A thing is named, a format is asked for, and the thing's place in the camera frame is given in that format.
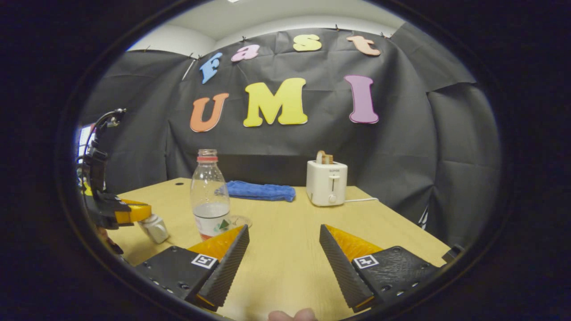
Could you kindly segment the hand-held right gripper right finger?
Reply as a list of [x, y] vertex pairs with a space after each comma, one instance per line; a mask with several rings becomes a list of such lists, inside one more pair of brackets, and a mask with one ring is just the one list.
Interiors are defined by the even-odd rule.
[[355, 313], [401, 301], [440, 270], [404, 247], [383, 249], [328, 224], [320, 226], [319, 242]]

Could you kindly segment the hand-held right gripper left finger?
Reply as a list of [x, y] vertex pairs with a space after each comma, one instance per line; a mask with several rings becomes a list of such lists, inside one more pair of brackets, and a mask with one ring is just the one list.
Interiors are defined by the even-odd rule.
[[226, 301], [249, 241], [243, 224], [188, 249], [171, 246], [134, 269], [163, 291], [215, 312]]

